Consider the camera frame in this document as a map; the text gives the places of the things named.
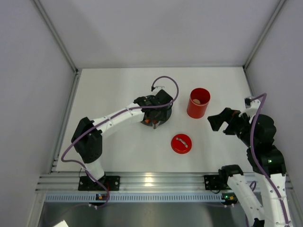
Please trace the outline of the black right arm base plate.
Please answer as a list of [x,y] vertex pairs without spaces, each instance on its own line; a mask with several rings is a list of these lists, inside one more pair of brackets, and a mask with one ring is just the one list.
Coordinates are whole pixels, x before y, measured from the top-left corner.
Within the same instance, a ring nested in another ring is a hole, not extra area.
[[228,190],[229,186],[223,182],[219,175],[204,175],[205,189],[208,191]]

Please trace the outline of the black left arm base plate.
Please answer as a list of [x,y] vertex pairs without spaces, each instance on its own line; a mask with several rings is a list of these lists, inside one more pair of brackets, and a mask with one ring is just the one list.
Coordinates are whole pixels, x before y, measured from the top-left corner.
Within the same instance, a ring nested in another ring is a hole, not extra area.
[[103,191],[103,187],[108,191],[119,191],[120,188],[120,176],[110,175],[105,176],[99,180],[99,183],[93,181],[89,176],[81,176],[78,184],[79,191]]

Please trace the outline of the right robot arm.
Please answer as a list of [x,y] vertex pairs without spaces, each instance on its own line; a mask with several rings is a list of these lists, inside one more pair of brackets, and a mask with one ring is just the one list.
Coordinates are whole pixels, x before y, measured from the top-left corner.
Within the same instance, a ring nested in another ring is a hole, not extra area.
[[219,131],[222,124],[227,123],[224,134],[237,136],[248,147],[247,158],[255,173],[262,200],[257,199],[238,165],[223,166],[218,173],[223,184],[236,195],[249,226],[292,226],[285,190],[285,160],[274,145],[274,120],[267,115],[252,117],[230,108],[207,119],[213,131]]

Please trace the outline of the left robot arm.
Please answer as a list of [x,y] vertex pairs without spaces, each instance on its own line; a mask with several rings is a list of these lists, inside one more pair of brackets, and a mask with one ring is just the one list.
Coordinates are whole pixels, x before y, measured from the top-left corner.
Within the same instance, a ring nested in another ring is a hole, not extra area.
[[96,181],[104,183],[105,171],[101,166],[103,139],[133,123],[142,123],[145,126],[156,129],[164,124],[171,116],[173,98],[163,89],[155,95],[142,96],[135,99],[126,108],[102,118],[90,120],[84,117],[71,138],[74,143],[78,137],[86,131],[74,148],[82,159],[86,171],[89,172],[87,179],[97,185]]

